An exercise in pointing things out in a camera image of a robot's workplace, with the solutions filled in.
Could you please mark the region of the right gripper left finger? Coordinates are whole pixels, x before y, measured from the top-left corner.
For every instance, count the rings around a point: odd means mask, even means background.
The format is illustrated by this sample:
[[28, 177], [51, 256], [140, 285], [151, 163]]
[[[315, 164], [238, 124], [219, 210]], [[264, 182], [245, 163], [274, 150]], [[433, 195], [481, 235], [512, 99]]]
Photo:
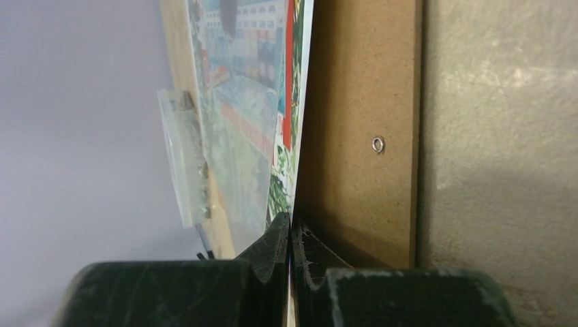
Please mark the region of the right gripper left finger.
[[279, 213], [237, 259], [250, 269], [242, 287], [239, 326], [285, 326], [290, 263], [290, 214]]

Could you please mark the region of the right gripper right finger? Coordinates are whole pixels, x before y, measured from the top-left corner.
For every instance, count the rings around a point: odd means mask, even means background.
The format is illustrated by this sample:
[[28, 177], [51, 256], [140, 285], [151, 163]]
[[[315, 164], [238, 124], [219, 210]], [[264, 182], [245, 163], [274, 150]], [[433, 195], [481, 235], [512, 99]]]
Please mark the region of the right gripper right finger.
[[330, 268], [350, 268], [302, 220], [292, 221], [292, 290], [297, 326], [332, 326], [333, 303], [324, 284]]

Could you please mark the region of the brown fibreboard backing panel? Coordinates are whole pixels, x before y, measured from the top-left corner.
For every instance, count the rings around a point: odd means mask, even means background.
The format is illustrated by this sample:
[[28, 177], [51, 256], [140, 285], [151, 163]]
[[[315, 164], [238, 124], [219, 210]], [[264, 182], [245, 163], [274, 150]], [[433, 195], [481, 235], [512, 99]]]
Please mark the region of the brown fibreboard backing panel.
[[422, 1], [317, 1], [294, 213], [355, 266], [415, 257]]

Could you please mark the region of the colourful printed photo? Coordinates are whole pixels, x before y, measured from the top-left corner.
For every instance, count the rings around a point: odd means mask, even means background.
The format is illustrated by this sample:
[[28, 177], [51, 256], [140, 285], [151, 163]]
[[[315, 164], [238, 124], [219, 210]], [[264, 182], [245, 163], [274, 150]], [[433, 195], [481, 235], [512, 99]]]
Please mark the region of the colourful printed photo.
[[213, 222], [232, 258], [296, 198], [312, 1], [188, 1], [187, 19]]

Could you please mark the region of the clear plastic screw box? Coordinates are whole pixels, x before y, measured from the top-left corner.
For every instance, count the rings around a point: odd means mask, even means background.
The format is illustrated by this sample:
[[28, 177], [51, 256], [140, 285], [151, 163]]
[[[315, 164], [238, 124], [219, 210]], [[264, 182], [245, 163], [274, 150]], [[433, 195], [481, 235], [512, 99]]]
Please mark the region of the clear plastic screw box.
[[211, 217], [198, 113], [186, 91], [157, 92], [172, 184], [184, 228]]

